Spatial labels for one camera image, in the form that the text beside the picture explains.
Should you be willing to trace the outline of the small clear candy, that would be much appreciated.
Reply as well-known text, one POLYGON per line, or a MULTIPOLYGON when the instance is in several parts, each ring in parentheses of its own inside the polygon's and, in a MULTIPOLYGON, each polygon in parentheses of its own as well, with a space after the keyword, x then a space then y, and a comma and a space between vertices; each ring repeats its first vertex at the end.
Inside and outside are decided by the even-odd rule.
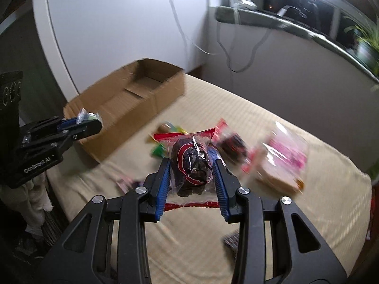
POLYGON ((99 120, 102 123, 102 118, 99 114, 94 114, 86 111, 86 109, 82 108, 78 113, 76 118, 76 124, 81 124, 82 122, 90 121, 90 120, 99 120))

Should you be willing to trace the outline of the bagged sliced bread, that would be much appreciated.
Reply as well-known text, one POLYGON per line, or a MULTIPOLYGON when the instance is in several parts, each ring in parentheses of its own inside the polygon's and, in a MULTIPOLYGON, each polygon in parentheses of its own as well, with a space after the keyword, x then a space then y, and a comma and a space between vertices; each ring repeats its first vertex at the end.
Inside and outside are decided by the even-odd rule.
POLYGON ((308 163, 308 142, 276 121, 254 149, 248 172, 284 195, 301 193, 308 163))

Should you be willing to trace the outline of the dark dates snack bag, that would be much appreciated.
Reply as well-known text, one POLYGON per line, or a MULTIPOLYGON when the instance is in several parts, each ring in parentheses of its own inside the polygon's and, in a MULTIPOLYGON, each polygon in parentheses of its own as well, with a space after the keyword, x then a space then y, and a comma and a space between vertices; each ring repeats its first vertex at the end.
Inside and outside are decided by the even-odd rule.
POLYGON ((168 142, 170 185, 165 210, 183 207, 218 208, 213 181, 213 162, 219 155, 209 151, 215 129, 192 133, 155 135, 168 142))

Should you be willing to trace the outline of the brown cardboard box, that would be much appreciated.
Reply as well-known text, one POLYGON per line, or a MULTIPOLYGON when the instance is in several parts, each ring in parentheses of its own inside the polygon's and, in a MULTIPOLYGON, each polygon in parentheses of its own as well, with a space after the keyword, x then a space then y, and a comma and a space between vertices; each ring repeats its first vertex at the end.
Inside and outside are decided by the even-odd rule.
POLYGON ((68 102, 63 115, 76 117, 81 109, 99 114, 101 131, 81 139, 80 144, 93 159, 103 162, 184 91, 181 68, 146 58, 98 80, 68 102))

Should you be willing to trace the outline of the green yellow candies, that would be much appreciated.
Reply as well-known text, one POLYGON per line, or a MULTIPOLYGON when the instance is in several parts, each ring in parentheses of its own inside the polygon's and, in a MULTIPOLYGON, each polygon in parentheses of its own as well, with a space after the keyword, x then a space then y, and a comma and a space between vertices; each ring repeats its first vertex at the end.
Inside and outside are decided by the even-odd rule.
POLYGON ((150 155, 154 158, 164 158, 168 156, 168 142, 166 140, 157 140, 155 135, 181 133, 185 134, 187 131, 181 126, 172 124, 165 121, 160 123, 157 128, 150 134, 150 141, 154 143, 153 148, 150 151, 150 155))

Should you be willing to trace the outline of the striped beige table cloth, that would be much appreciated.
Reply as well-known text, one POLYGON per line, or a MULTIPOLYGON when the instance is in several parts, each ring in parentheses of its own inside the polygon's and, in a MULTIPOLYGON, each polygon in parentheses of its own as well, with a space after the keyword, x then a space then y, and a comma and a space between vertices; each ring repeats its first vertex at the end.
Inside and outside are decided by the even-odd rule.
POLYGON ((335 148, 269 111, 184 76, 161 113, 187 133, 141 130, 105 160, 70 149, 48 180, 71 225, 48 283, 342 283, 365 242, 371 180, 335 148))

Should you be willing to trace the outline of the dark red snack pack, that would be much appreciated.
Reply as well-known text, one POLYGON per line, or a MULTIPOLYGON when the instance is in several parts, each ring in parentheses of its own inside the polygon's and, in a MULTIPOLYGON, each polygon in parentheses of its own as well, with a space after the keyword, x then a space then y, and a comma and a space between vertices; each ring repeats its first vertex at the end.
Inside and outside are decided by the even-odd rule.
POLYGON ((212 142, 231 162, 242 163, 247 157, 245 141, 229 127, 224 119, 220 119, 216 124, 212 142))

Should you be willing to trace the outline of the white power strip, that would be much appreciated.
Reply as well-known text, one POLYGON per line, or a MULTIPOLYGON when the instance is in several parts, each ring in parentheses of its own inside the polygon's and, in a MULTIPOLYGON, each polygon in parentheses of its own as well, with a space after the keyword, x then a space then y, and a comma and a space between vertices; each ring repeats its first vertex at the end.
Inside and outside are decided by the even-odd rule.
POLYGON ((229 0, 229 5, 232 8, 238 8, 242 10, 254 11, 257 9, 257 5, 251 0, 229 0))

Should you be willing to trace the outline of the potted green plant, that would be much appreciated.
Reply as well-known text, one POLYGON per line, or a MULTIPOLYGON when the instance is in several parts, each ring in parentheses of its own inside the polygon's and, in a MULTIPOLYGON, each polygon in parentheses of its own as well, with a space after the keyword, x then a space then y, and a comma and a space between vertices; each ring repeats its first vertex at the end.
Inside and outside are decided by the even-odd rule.
POLYGON ((378 76, 378 25, 355 24, 344 28, 345 33, 354 32, 356 58, 375 76, 378 76))

